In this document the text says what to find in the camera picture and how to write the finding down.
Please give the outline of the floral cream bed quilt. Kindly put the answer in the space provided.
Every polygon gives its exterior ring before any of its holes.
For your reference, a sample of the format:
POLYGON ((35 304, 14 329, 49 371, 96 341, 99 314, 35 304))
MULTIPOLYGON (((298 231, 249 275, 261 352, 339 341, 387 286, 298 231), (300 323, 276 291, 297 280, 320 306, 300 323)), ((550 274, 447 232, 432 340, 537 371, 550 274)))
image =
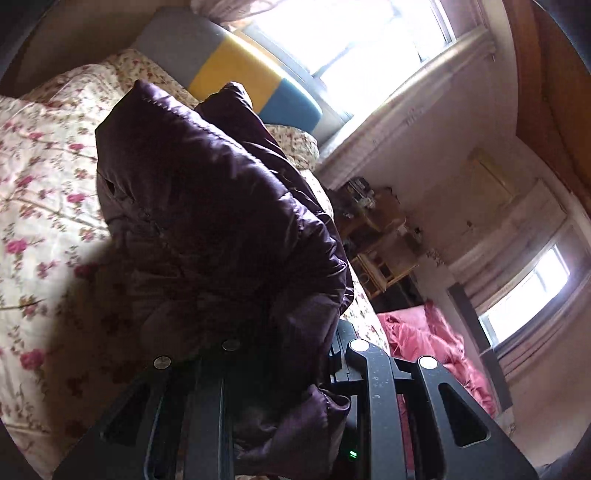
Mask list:
POLYGON ((94 191, 123 94, 102 62, 1 101, 1 419, 44 479, 99 477, 69 450, 140 370, 94 191))

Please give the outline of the grey yellow blue headboard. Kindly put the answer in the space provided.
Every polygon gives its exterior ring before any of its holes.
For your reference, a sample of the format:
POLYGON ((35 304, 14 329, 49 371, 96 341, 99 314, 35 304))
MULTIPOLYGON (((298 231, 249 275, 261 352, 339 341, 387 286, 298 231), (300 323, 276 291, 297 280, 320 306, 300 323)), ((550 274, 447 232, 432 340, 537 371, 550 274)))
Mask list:
POLYGON ((266 124, 311 133, 322 119, 318 102, 276 62, 188 9, 158 9, 133 47, 199 101, 229 82, 238 82, 266 124))

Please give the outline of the pink floral left curtain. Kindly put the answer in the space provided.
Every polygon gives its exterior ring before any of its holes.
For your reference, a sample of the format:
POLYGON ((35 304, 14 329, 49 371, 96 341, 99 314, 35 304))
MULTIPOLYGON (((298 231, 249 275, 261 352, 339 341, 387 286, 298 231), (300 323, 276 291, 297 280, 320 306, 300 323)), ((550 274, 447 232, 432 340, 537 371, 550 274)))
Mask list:
POLYGON ((281 0, 191 0, 190 9, 214 23, 223 24, 266 13, 280 3, 281 0))

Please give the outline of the small-floral pillow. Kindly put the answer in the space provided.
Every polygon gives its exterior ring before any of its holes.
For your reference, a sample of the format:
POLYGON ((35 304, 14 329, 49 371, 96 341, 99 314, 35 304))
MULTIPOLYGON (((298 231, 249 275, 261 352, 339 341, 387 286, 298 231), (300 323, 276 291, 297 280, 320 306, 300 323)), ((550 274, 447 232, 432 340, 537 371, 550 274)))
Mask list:
MULTIPOLYGON (((193 97, 157 63, 135 49, 124 49, 108 56, 104 62, 114 69, 119 89, 124 93, 135 80, 145 80, 162 88, 188 107, 197 107, 201 103, 201 100, 193 97)), ((266 129, 287 155, 291 165, 297 170, 315 170, 320 151, 314 136, 291 126, 266 123, 266 129)))

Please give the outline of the cluttered wooden bedside shelf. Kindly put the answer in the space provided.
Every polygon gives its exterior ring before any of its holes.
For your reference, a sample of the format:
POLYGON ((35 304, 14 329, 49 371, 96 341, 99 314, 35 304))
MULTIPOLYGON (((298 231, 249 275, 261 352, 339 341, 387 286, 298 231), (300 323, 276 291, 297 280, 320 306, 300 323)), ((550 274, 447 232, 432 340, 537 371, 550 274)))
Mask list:
POLYGON ((422 232, 410 224, 392 187, 353 177, 328 195, 349 263, 370 299, 418 267, 422 232))

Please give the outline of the pink crumpled blanket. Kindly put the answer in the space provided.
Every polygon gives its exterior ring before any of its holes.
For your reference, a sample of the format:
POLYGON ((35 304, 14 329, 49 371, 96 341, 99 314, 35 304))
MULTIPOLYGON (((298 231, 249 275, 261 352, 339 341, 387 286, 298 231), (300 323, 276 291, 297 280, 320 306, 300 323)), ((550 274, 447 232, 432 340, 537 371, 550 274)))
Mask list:
POLYGON ((464 338, 432 301, 408 309, 378 313, 378 318, 392 357, 411 362, 422 356, 434 357, 492 418, 496 417, 497 404, 488 379, 469 359, 464 338))

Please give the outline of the pink floral right curtain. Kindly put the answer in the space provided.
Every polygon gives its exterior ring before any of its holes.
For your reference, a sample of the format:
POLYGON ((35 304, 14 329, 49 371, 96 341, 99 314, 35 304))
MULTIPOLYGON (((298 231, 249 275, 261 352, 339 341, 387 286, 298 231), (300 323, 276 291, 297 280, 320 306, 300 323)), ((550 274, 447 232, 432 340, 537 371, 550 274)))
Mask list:
POLYGON ((382 104, 353 116, 322 146, 315 174, 337 189, 370 163, 390 140, 399 138, 451 88, 473 62, 496 53, 492 32, 480 25, 449 45, 382 104))

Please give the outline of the brown wooden wardrobe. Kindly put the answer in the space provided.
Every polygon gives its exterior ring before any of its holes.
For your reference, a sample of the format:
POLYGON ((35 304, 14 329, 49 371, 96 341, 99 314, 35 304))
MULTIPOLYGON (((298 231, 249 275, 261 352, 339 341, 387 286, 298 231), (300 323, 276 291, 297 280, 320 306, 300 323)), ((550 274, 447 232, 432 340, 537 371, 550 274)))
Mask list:
POLYGON ((517 136, 590 210, 590 73, 533 1, 506 1, 518 71, 517 136))

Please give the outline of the bright bedroom window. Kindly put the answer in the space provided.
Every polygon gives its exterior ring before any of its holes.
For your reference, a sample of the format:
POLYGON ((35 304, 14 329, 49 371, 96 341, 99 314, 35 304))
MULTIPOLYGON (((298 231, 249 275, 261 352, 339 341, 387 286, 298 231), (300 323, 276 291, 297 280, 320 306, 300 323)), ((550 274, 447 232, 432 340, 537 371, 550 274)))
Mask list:
POLYGON ((456 39, 440 1, 281 1, 242 31, 345 119, 385 101, 456 39))

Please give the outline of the purple quilted down jacket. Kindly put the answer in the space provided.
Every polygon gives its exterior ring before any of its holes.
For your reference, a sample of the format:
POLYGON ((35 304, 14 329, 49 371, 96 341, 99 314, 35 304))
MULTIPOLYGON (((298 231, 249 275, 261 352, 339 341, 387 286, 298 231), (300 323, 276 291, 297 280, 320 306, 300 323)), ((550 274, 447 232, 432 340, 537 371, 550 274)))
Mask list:
POLYGON ((238 340, 236 471, 328 477, 349 400, 322 377, 352 274, 245 89, 190 108, 139 80, 95 139, 98 200, 147 350, 181 360, 238 340))

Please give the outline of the pink floral curtain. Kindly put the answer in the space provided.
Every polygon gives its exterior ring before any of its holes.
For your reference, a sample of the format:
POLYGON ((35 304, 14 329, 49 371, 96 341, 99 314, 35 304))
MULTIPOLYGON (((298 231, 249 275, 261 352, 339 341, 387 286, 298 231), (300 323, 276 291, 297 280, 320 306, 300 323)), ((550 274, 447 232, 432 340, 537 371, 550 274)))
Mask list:
POLYGON ((451 88, 473 62, 496 53, 492 32, 480 25, 449 45, 382 104, 353 116, 322 146, 315 174, 337 189, 370 163, 390 140, 399 138, 451 88))
POLYGON ((223 24, 266 13, 280 3, 281 0, 191 0, 190 9, 214 23, 223 24))

